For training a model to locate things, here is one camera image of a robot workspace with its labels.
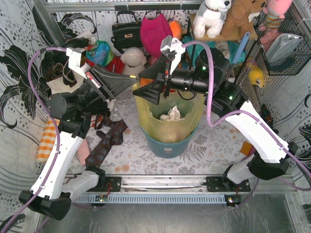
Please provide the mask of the blue floor squeegee mop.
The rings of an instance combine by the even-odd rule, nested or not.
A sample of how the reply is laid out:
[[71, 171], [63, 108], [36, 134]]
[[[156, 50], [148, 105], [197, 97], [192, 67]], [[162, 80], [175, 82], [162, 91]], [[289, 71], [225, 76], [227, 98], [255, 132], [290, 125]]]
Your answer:
[[242, 40], [241, 40], [241, 42], [240, 42], [240, 44], [238, 46], [238, 49], [237, 49], [237, 51], [236, 51], [236, 53], [235, 53], [235, 55], [234, 55], [234, 57], [232, 59], [232, 64], [236, 64], [238, 62], [238, 59], [239, 59], [240, 55], [242, 54], [246, 44], [249, 41], [250, 34], [251, 34], [250, 32], [246, 32], [244, 34], [244, 36], [243, 36], [243, 38], [242, 38]]

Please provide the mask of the yellow plastic trash bag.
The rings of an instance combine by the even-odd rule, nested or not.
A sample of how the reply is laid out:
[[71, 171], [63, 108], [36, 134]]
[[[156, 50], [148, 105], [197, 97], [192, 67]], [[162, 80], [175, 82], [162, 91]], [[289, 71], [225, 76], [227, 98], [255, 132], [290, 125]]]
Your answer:
[[171, 92], [155, 105], [135, 96], [141, 128], [152, 139], [176, 143], [188, 138], [199, 124], [204, 108], [204, 95]]

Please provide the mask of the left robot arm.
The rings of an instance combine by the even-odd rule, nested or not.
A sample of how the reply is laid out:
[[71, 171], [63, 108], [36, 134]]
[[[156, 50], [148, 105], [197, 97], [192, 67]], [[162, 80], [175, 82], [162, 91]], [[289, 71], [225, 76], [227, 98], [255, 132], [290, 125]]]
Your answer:
[[105, 110], [106, 101], [115, 99], [138, 81], [134, 75], [110, 72], [100, 65], [93, 66], [85, 75], [72, 93], [49, 97], [51, 117], [60, 121], [56, 141], [35, 184], [19, 196], [19, 201], [31, 210], [56, 220], [62, 220], [71, 203], [84, 192], [110, 187], [105, 171], [94, 164], [67, 183], [63, 181], [73, 156], [87, 135], [91, 117]]

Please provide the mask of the teal plastic trash bin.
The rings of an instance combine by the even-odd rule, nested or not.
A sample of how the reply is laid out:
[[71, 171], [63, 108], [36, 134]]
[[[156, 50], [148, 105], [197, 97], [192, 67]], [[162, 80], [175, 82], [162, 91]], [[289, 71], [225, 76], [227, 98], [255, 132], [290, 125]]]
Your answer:
[[190, 139], [194, 136], [198, 129], [197, 127], [191, 132], [190, 136], [177, 143], [163, 143], [152, 139], [142, 128], [140, 128], [145, 135], [146, 141], [150, 150], [156, 155], [156, 157], [164, 159], [172, 159], [180, 156], [186, 151]]

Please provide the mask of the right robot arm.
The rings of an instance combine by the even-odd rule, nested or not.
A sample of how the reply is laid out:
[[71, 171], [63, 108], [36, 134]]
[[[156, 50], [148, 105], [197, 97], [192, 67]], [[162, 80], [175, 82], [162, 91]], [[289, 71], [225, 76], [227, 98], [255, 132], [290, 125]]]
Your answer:
[[253, 177], [267, 181], [285, 175], [289, 168], [287, 158], [292, 156], [289, 144], [260, 117], [246, 94], [224, 79], [229, 60], [218, 49], [207, 48], [197, 57], [195, 70], [186, 71], [176, 69], [177, 59], [177, 50], [164, 49], [161, 57], [138, 75], [152, 82], [133, 94], [156, 105], [171, 89], [206, 95], [207, 120], [211, 113], [216, 114], [220, 120], [235, 126], [256, 150], [225, 170], [221, 178], [225, 189], [230, 190]]

